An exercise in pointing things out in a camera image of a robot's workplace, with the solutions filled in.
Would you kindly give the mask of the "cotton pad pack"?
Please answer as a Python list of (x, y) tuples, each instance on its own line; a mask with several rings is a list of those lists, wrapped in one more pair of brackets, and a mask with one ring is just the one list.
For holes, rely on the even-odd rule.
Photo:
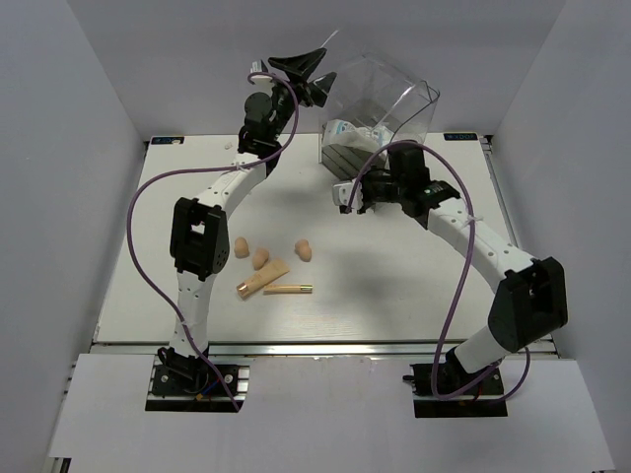
[(359, 127), (355, 132), (358, 136), (356, 147), (368, 152), (374, 152), (387, 145), (393, 137), (393, 133), (383, 126), (374, 128)]
[(355, 130), (357, 128), (359, 127), (353, 125), (349, 121), (341, 119), (329, 120), (324, 127), (322, 145), (324, 147), (339, 145), (360, 149), (356, 147), (358, 136)]

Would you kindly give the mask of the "clear acrylic organizer box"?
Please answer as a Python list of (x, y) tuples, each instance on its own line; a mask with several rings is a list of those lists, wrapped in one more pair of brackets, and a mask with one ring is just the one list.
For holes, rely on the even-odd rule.
[(357, 127), (387, 127), (400, 140), (423, 142), (440, 91), (400, 61), (344, 30), (322, 44), (322, 65), (337, 73), (319, 114), (319, 163), (339, 180), (354, 178), (373, 152), (322, 145), (325, 124), (341, 119)]

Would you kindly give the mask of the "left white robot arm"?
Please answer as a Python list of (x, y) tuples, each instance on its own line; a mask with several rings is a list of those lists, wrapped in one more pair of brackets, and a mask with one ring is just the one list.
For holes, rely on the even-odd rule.
[(311, 74), (326, 52), (320, 47), (300, 55), (269, 58), (268, 66), (284, 73), (286, 82), (267, 77), (264, 64), (253, 70), (250, 80), (261, 79), (268, 89), (245, 100), (235, 168), (220, 174), (196, 197), (182, 197), (175, 203), (170, 254), (175, 261), (179, 315), (168, 356), (190, 358), (175, 368), (175, 382), (185, 392), (199, 392), (208, 381), (208, 369), (195, 360), (199, 353), (208, 352), (212, 287), (229, 259), (228, 220), (277, 166), (281, 154), (278, 137), (296, 110), (301, 105), (325, 105), (336, 74), (329, 72), (315, 79)]

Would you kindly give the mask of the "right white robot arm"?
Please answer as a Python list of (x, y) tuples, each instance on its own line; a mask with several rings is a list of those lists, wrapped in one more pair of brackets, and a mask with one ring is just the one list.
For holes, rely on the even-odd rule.
[(332, 199), (343, 213), (366, 212), (394, 203), (423, 229), (441, 238), (475, 270), (494, 299), (486, 324), (446, 357), (445, 379), (454, 391), (477, 385), (481, 372), (568, 322), (565, 273), (553, 257), (538, 259), (493, 231), (472, 209), (463, 182), (431, 177), (429, 148), (397, 142), (384, 149), (385, 169), (364, 164), (358, 175), (334, 185)]

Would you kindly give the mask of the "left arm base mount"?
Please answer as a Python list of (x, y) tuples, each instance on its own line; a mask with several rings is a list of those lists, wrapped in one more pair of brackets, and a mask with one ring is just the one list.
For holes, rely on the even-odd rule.
[(218, 364), (159, 348), (145, 402), (147, 412), (237, 413), (245, 401), (245, 366)]

